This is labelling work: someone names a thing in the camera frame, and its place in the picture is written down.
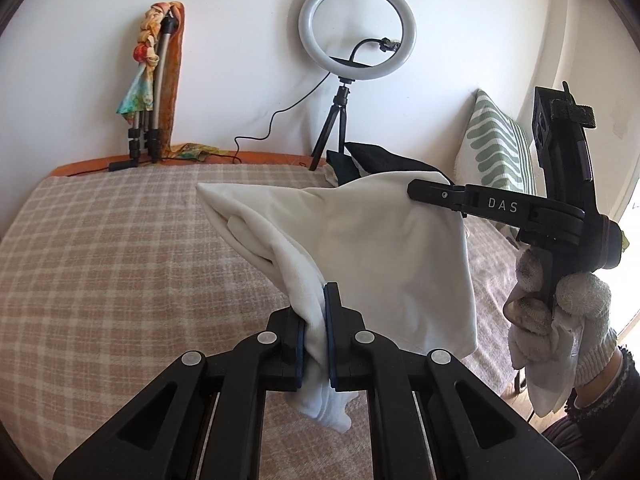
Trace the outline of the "white gloved right hand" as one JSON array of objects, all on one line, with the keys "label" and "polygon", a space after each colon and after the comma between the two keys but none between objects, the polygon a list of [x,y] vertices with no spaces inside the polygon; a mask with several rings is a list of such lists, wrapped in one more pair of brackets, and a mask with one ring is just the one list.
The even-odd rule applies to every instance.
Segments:
[{"label": "white gloved right hand", "polygon": [[602,374],[617,348],[608,284],[593,273],[564,276],[550,304],[541,299],[542,284],[542,262],[526,249],[503,307],[512,366],[525,370],[529,400],[540,417],[559,411],[571,392]]}]

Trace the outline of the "dark sleeved right forearm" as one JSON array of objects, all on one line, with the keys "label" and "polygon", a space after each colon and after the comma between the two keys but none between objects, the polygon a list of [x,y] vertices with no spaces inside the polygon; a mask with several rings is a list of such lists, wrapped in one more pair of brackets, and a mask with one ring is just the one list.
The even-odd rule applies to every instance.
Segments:
[{"label": "dark sleeved right forearm", "polygon": [[637,479],[639,373],[628,349],[616,350],[606,377],[610,382],[599,393],[587,387],[574,390],[565,416],[542,435],[573,463],[583,479]]}]

